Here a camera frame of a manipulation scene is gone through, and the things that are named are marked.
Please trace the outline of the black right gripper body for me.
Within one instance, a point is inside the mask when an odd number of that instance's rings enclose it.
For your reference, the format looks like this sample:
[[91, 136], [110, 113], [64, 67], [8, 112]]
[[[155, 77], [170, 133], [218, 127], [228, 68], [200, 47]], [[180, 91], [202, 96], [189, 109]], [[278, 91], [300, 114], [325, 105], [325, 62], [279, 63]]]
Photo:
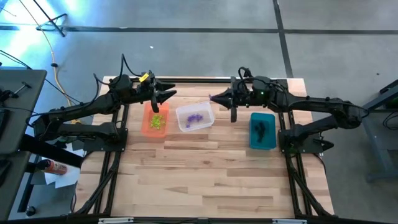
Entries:
[[238, 106], [262, 106], [268, 107], [273, 104], [280, 85], [267, 77], [248, 77], [238, 80], [231, 77], [231, 105]]

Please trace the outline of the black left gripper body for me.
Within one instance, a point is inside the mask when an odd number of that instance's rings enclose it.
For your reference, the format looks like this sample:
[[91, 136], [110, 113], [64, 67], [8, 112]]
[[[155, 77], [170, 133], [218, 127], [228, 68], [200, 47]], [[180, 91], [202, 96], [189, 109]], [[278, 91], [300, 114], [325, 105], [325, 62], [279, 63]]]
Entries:
[[157, 105], [155, 99], [155, 88], [154, 88], [155, 75], [152, 72], [144, 72], [141, 77], [137, 79], [137, 86], [135, 88], [135, 95], [133, 103], [143, 103], [144, 101], [150, 101], [152, 104]]

